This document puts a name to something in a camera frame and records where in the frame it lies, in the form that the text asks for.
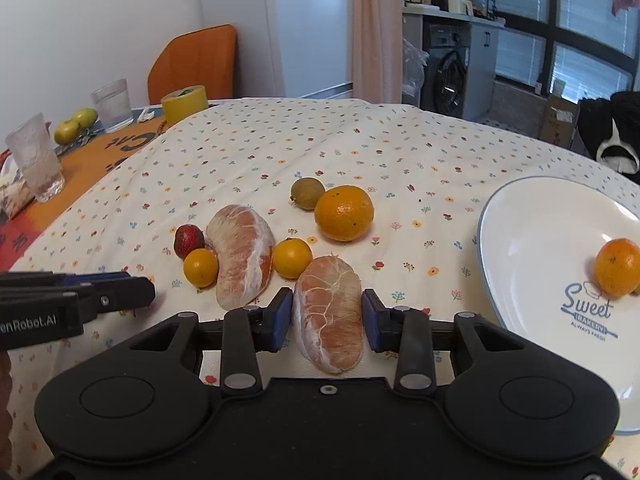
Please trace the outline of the person's left hand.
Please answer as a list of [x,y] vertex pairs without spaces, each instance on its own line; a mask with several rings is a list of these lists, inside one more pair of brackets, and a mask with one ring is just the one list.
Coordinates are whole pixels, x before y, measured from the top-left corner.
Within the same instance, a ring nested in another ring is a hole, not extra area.
[[8,410],[9,398],[12,391],[11,360],[8,352],[0,353],[0,452],[1,474],[4,474],[12,463],[12,444],[10,432],[13,425]]

